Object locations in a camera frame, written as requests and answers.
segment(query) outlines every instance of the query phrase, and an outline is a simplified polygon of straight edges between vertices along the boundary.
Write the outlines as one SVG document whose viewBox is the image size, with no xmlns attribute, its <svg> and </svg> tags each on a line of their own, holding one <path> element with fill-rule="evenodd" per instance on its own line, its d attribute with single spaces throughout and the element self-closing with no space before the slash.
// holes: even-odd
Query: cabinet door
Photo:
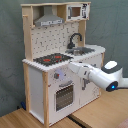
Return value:
<svg viewBox="0 0 128 128">
<path fill-rule="evenodd" d="M 98 68 L 101 68 L 102 54 L 83 60 L 82 62 L 92 64 Z M 100 95 L 99 87 L 88 80 L 84 80 L 83 78 L 81 78 L 80 90 L 80 107 L 88 104 L 89 102 L 98 98 Z"/>
</svg>

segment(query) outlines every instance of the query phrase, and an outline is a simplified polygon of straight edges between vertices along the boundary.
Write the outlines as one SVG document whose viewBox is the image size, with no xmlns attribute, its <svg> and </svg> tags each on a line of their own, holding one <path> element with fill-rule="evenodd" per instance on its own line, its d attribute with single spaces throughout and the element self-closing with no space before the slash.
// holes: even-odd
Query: oven handle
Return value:
<svg viewBox="0 0 128 128">
<path fill-rule="evenodd" d="M 70 16 L 68 16 L 68 19 L 71 19 L 71 17 L 72 17 L 72 7 L 71 6 L 68 7 L 68 10 L 70 11 Z"/>
<path fill-rule="evenodd" d="M 66 86 L 70 85 L 72 82 L 73 82 L 73 81 L 70 80 L 70 81 L 68 81 L 66 84 L 61 84 L 61 85 L 59 85 L 59 87 L 66 87 Z"/>
</svg>

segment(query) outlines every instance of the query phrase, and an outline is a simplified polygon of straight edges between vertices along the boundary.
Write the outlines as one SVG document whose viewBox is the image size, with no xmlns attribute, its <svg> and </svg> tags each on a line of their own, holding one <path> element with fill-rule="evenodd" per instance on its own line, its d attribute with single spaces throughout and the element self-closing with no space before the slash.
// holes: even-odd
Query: toy kitchen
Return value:
<svg viewBox="0 0 128 128">
<path fill-rule="evenodd" d="M 97 99 L 99 87 L 71 61 L 100 68 L 105 49 L 85 44 L 91 2 L 22 4 L 26 111 L 46 128 Z"/>
</svg>

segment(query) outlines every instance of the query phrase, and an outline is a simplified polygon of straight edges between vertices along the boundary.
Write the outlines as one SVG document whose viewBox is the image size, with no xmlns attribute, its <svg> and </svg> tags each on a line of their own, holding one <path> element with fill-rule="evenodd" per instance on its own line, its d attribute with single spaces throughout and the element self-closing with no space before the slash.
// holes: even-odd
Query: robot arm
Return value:
<svg viewBox="0 0 128 128">
<path fill-rule="evenodd" d="M 115 61 L 108 62 L 102 69 L 76 62 L 70 62 L 68 67 L 79 77 L 93 82 L 105 91 L 128 89 L 128 78 L 122 78 L 123 68 Z"/>
</svg>

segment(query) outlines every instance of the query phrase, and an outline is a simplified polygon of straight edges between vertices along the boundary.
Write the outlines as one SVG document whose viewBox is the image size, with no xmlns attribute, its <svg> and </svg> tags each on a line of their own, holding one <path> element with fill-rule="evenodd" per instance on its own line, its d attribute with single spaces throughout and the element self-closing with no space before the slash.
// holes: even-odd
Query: pegboard backsplash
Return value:
<svg viewBox="0 0 128 128">
<path fill-rule="evenodd" d="M 79 22 L 33 28 L 31 31 L 33 58 L 66 50 L 70 37 L 78 33 L 78 28 Z M 73 38 L 73 43 L 78 46 L 77 35 Z"/>
</svg>

